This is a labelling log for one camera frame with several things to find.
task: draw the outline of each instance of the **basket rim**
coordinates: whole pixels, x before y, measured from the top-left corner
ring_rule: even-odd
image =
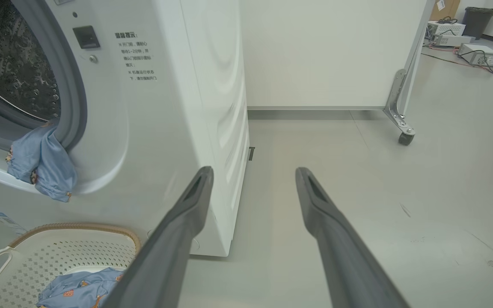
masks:
[[[96,224],[92,222],[63,222],[59,224],[47,224],[43,226],[39,226],[37,228],[33,228],[28,232],[22,234],[15,240],[13,240],[9,247],[16,248],[18,244],[22,243],[24,240],[27,240],[29,237],[44,232],[48,230],[94,230],[94,231],[102,231],[102,232],[111,232],[116,234],[121,234],[128,236],[134,242],[135,254],[138,254],[141,248],[140,238],[127,228],[122,228],[118,226],[105,225],[105,224]]]

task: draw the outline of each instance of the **washing machine door opening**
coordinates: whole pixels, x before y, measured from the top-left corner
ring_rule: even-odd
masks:
[[[0,0],[0,149],[55,118],[55,134],[70,150],[86,124],[70,46],[44,1]]]

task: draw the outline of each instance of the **glossy floor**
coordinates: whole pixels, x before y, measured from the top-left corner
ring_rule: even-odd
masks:
[[[382,112],[249,118],[256,149],[231,254],[190,259],[181,308],[331,306],[303,226],[298,166],[313,171],[413,308],[493,307],[493,75],[422,56],[407,147]]]

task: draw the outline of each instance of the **cardboard box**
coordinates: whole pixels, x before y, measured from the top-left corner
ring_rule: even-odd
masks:
[[[454,19],[459,5],[460,0],[435,0],[435,5],[433,6],[433,11],[431,12],[431,17],[429,20],[439,20],[446,16],[450,16],[450,18]]]

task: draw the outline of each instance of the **blue fabric with cartoon print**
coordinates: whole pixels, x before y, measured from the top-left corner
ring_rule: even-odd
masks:
[[[6,158],[7,173],[52,199],[68,202],[77,174],[66,150],[54,136],[53,119],[12,143]]]
[[[101,308],[122,271],[104,269],[100,272],[79,272],[60,275],[39,294],[37,307]]]

